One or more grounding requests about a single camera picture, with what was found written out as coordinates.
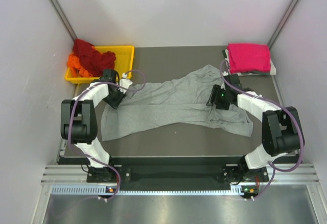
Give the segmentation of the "grey t shirt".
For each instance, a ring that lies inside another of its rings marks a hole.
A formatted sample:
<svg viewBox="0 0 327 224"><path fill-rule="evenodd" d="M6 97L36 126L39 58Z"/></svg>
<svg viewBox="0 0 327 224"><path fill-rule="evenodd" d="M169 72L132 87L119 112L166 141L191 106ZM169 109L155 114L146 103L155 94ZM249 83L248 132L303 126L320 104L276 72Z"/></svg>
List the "grey t shirt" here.
<svg viewBox="0 0 327 224"><path fill-rule="evenodd" d="M247 113L207 106L214 85L223 83L219 69L206 65L180 79L134 85L117 109L107 105L101 118L104 141L175 123L187 123L250 137L253 123Z"/></svg>

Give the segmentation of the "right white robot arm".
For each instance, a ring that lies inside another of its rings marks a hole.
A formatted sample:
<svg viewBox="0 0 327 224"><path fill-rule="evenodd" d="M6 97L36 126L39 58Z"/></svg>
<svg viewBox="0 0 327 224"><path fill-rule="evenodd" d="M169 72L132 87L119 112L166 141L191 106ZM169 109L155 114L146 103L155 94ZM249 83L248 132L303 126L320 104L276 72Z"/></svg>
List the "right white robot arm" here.
<svg viewBox="0 0 327 224"><path fill-rule="evenodd" d="M237 74L226 75L223 85L213 86L207 105L220 110L228 110L235 105L262 123L261 145L238 162L238 173L244 181L252 180L257 175L257 169L275 159L304 148L297 110L282 107L249 88L243 88Z"/></svg>

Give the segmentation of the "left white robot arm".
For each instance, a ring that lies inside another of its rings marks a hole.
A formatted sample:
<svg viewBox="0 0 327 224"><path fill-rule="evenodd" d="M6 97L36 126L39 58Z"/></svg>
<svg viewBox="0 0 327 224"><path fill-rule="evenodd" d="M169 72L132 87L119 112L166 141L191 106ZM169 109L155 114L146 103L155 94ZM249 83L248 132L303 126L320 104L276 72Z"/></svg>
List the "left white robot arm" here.
<svg viewBox="0 0 327 224"><path fill-rule="evenodd" d="M111 108L117 109L131 84L127 73L118 74L113 69L106 69L103 76L91 82L79 96L61 103L62 138L67 140L70 137L71 144L87 156L92 167L99 168L99 177L107 182L114 179L116 169L109 165L110 154L103 149L97 138L95 108L104 101Z"/></svg>

